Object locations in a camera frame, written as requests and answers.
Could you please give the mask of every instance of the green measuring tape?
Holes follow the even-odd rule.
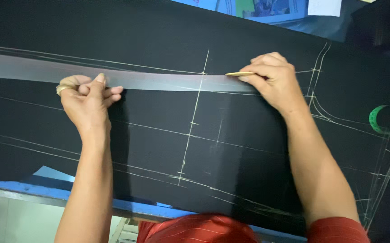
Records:
[[[379,106],[379,107],[373,109],[373,110],[371,111],[371,113],[369,113],[369,124],[371,124],[371,127],[372,127],[372,128],[374,129],[374,131],[376,131],[377,133],[390,135],[390,131],[382,130],[382,129],[380,128],[380,126],[378,125],[378,123],[376,122],[376,116],[378,115],[378,113],[380,112],[380,110],[382,110],[384,107],[387,107],[387,106],[390,106],[390,105],[382,105],[382,106]]]

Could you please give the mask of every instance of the red sleeve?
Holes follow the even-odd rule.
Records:
[[[334,217],[319,219],[307,232],[309,243],[369,243],[362,225],[352,219]]]

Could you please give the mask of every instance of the paper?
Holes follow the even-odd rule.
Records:
[[[339,17],[342,0],[309,0],[308,15],[327,15]]]

